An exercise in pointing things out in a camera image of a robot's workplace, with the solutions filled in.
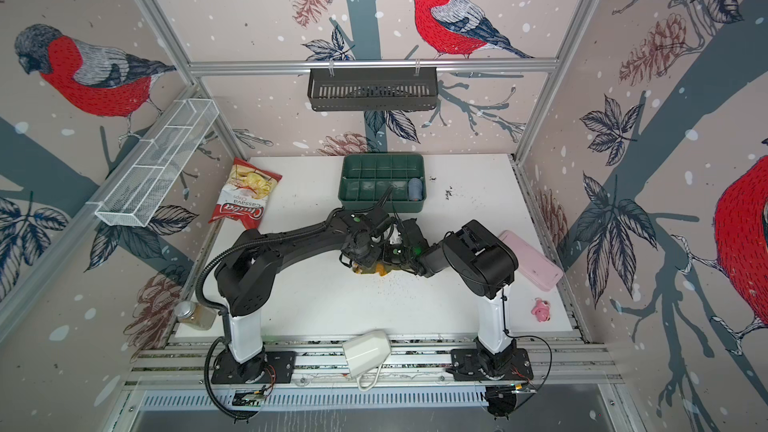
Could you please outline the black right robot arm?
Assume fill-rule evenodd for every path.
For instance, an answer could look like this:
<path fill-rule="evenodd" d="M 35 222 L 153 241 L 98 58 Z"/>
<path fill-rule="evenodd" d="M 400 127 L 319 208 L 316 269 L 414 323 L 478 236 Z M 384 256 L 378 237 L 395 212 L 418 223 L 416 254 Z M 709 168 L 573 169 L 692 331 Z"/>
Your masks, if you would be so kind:
<path fill-rule="evenodd" d="M 447 232 L 434 244 L 426 241 L 414 219 L 401 222 L 396 230 L 399 241 L 385 241 L 379 262 L 424 278 L 454 271 L 479 298 L 475 342 L 480 367 L 490 377 L 511 370 L 517 340 L 507 325 L 506 302 L 519 267 L 514 252 L 477 220 Z"/>

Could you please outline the glass jar with lid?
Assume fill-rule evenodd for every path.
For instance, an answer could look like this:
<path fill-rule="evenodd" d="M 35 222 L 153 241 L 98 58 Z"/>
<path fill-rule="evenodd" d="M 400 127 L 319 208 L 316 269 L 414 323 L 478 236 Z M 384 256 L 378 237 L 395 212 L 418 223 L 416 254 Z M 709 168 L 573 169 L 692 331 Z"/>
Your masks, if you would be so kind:
<path fill-rule="evenodd" d="M 210 308 L 194 301 L 180 301 L 174 307 L 174 315 L 181 324 L 200 331 L 210 330 L 217 314 Z"/>

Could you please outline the black hanging basket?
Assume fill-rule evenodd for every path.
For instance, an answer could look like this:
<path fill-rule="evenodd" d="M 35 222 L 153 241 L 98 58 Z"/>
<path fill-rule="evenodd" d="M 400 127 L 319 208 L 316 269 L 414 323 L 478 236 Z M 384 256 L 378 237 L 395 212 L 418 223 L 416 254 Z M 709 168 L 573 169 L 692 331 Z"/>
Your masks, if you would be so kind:
<path fill-rule="evenodd" d="M 438 105 L 435 68 L 315 69 L 307 97 L 316 112 L 428 111 Z"/>

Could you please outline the pink pig toy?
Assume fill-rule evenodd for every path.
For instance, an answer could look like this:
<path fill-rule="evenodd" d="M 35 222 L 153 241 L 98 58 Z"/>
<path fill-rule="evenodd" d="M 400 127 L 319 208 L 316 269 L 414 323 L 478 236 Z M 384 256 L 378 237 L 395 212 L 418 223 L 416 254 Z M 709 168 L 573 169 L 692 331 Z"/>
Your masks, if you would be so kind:
<path fill-rule="evenodd" d="M 539 323 L 545 323 L 551 320 L 551 308 L 550 303 L 540 297 L 535 299 L 534 307 L 531 310 L 531 314 L 536 318 Z"/>

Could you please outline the grey rolled item in tray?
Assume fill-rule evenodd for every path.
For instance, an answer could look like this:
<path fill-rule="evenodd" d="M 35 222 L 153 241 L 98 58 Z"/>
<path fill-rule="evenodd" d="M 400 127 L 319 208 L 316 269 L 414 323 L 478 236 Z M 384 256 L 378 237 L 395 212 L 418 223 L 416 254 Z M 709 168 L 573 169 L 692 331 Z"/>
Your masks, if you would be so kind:
<path fill-rule="evenodd" d="M 420 202 L 424 197 L 424 186 L 420 178 L 414 177 L 408 181 L 408 200 Z"/>

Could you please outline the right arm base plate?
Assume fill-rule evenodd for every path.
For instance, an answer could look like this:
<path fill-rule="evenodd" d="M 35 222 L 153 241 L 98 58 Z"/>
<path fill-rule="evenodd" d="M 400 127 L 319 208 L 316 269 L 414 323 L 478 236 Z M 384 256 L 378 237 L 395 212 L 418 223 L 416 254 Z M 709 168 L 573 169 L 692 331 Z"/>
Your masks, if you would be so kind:
<path fill-rule="evenodd" d="M 456 381 L 530 382 L 534 379 L 528 352 L 522 348 L 507 348 L 498 354 L 480 349 L 453 349 L 445 369 Z"/>

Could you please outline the olive yellow sock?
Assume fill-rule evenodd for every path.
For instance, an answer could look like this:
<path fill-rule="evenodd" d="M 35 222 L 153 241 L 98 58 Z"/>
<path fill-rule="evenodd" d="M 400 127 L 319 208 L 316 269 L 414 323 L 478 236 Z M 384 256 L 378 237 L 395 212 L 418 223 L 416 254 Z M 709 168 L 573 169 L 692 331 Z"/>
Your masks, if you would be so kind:
<path fill-rule="evenodd" d="M 378 275 L 385 277 L 391 273 L 395 267 L 392 264 L 377 261 L 371 266 L 364 266 L 358 262 L 352 262 L 352 271 L 358 275 Z"/>

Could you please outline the green compartment tray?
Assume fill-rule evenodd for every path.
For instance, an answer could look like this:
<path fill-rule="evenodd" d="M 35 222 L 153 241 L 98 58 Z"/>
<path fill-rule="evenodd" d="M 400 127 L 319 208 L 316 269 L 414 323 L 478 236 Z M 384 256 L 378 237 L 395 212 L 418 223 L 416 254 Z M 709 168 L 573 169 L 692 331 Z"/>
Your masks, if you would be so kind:
<path fill-rule="evenodd" d="M 408 200 L 408 181 L 418 177 L 424 186 L 420 202 Z M 367 153 L 343 159 L 338 200 L 349 210 L 363 210 L 378 202 L 388 189 L 384 204 L 388 212 L 415 214 L 423 210 L 427 198 L 424 158 L 414 153 Z"/>

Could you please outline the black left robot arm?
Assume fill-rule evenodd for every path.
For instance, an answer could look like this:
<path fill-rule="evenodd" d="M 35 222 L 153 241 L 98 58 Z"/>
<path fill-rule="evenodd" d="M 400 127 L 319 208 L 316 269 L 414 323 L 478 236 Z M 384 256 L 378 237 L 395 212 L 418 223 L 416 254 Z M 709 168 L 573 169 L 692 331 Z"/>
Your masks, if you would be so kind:
<path fill-rule="evenodd" d="M 379 206 L 363 212 L 338 208 L 324 221 L 300 229 L 243 232 L 213 260 L 216 285 L 224 300 L 225 343 L 234 361 L 247 364 L 263 353 L 260 309 L 282 270 L 334 251 L 347 267 L 373 266 L 382 257 L 394 223 L 394 217 Z"/>

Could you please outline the red chips bag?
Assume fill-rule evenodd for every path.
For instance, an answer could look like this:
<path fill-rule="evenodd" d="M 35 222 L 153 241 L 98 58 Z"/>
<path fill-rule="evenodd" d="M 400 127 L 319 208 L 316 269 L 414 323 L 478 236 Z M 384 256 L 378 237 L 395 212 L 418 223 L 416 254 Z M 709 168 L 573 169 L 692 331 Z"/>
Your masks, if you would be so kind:
<path fill-rule="evenodd" d="M 221 188 L 210 223 L 221 219 L 241 222 L 246 230 L 257 229 L 270 195 L 282 176 L 236 158 Z"/>

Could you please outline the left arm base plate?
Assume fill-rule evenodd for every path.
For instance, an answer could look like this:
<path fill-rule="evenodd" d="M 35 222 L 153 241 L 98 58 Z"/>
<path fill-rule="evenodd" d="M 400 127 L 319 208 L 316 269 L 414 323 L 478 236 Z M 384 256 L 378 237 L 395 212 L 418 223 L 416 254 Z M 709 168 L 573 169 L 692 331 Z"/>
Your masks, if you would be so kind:
<path fill-rule="evenodd" d="M 216 385 L 288 384 L 297 354 L 293 351 L 262 351 L 246 363 L 238 363 L 225 349 L 213 361 L 211 380 Z"/>

